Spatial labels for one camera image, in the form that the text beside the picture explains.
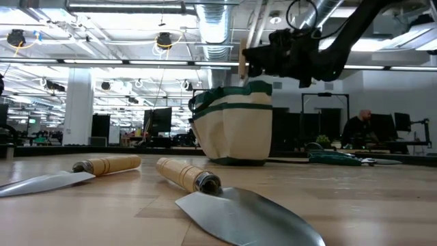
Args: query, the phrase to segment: metal ferrule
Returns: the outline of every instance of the metal ferrule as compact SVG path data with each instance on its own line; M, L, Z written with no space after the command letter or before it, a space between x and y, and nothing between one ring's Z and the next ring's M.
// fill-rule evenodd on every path
M79 161L73 165L73 172L87 172L89 174L94 173L93 164L91 161Z
M212 172L203 172L195 181L196 191L218 194L221 191L220 178Z

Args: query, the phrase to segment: canvas tool bag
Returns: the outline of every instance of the canvas tool bag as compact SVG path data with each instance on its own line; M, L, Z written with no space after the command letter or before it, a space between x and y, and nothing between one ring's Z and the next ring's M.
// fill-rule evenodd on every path
M272 85L218 87L190 99L191 128L205 155L222 165L263 165L272 138Z

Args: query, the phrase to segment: hand tool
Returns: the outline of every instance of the hand tool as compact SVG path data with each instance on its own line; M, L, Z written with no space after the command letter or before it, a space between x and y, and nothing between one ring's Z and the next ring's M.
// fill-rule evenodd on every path
M191 192L176 204L212 236L234 245L325 246L298 215L252 191L222 188L212 172L166 158L156 169Z
M308 152L310 163L321 163L329 165L347 165L361 166L368 164L369 166L379 165L395 165L402 164L400 161L373 159L373 158L358 158L353 154L341 153L336 151L312 150Z
M96 176L137 168L141 158L136 155L89 159L73 165L73 172L60 171L0 186L0 197L50 191Z

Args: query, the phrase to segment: person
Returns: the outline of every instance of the person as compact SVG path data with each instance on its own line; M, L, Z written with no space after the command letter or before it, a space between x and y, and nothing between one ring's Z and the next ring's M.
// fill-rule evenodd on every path
M348 144L365 146L365 140L371 139L378 141L370 126L371 111L368 109L361 110L358 116L355 116L346 122L341 136L341 146Z

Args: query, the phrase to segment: exposed pipe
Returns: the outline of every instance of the exposed pipe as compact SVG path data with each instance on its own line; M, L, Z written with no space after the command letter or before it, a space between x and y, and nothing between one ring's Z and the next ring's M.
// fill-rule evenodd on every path
M319 0L315 6L317 7L317 20L315 19L315 13L311 5L308 10L303 15L302 22L297 22L298 28L311 27L316 21L316 27L322 27L322 25L329 19L329 17L334 13L334 11L344 2L344 0Z
M270 6L272 5L272 2L272 0L267 0L266 7L264 8L264 15L262 16L261 24L259 24L257 35L255 37L255 42L253 43L254 47L258 46L259 41L261 40L261 36L264 32L264 27L266 26L266 22L270 14Z
M232 7L229 5L196 5L199 17L199 31L203 42L208 44L223 44L229 39ZM227 61L229 47L205 46L203 54L208 61ZM230 72L228 70L208 70L210 88L229 86Z
M261 12L262 1L263 0L257 1L257 5L255 6L255 10L253 11L253 20L252 20L251 28L249 29L249 34L247 36L246 48L251 47L253 34L255 33L255 28L256 28L257 23L258 23L259 13Z
M126 13L126 14L181 14L196 16L192 5L181 4L147 4L142 3L109 3L102 1L70 1L67 5L70 12L75 13Z

